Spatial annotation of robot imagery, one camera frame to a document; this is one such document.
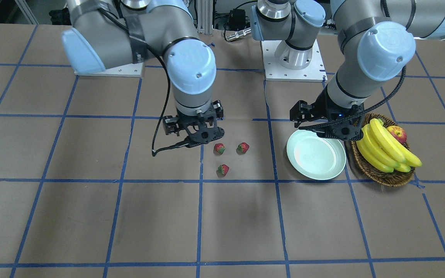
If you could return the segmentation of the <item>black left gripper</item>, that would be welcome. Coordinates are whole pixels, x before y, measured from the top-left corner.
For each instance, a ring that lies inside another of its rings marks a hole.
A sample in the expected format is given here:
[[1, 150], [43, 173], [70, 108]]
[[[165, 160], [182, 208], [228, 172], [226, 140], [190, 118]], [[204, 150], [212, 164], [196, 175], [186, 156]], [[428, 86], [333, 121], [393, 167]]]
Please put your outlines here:
[[364, 105], [354, 103], [351, 108], [337, 105], [324, 88], [314, 103], [299, 100], [289, 111], [294, 127], [312, 131], [321, 138], [359, 141], [364, 133]]

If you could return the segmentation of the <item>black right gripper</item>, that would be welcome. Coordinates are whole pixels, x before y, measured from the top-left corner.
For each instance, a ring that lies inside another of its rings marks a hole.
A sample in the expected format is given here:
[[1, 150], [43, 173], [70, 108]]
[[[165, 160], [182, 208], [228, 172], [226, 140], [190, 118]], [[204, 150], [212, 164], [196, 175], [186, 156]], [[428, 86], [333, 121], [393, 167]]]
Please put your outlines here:
[[217, 126], [217, 119], [224, 117], [224, 109], [220, 100], [212, 102], [206, 112], [195, 115], [164, 116], [163, 127], [166, 134], [187, 132], [188, 136], [173, 146], [199, 146], [221, 139], [224, 129]]

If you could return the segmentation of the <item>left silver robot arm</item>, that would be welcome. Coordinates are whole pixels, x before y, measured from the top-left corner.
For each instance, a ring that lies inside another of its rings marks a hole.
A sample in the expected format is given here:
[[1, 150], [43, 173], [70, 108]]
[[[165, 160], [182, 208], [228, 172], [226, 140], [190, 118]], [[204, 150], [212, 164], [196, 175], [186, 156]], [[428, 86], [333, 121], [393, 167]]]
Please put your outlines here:
[[[400, 89], [415, 38], [445, 36], [445, 0], [332, 0], [332, 20], [344, 62], [314, 103], [290, 109], [295, 128], [321, 138], [362, 139], [366, 113]], [[257, 41], [281, 41], [277, 58], [289, 69], [293, 54], [312, 52], [326, 12], [314, 0], [258, 0], [250, 27]]]

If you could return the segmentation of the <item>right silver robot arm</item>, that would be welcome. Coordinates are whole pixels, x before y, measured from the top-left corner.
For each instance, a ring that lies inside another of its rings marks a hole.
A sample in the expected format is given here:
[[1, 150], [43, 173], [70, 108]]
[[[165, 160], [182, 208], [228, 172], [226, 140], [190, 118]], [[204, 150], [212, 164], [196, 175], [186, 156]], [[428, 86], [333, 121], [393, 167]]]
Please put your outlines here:
[[212, 100], [215, 55], [199, 39], [182, 0], [147, 0], [141, 11], [122, 9], [114, 0], [69, 0], [67, 7], [72, 28], [61, 39], [76, 73], [99, 73], [155, 58], [165, 69], [177, 109], [176, 116], [162, 117], [165, 132], [187, 132], [171, 149], [224, 136], [217, 126], [223, 108]]

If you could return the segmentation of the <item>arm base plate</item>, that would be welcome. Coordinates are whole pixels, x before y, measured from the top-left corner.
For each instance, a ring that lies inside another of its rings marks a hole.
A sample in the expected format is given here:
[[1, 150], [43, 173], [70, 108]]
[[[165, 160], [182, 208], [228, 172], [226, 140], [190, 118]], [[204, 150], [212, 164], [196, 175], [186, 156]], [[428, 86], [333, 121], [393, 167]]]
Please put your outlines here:
[[327, 81], [317, 41], [305, 51], [292, 49], [285, 41], [263, 41], [262, 57], [267, 81]]
[[115, 68], [106, 69], [105, 71], [97, 73], [78, 73], [74, 71], [75, 75], [87, 77], [132, 77], [141, 78], [143, 76], [144, 63], [126, 64]]

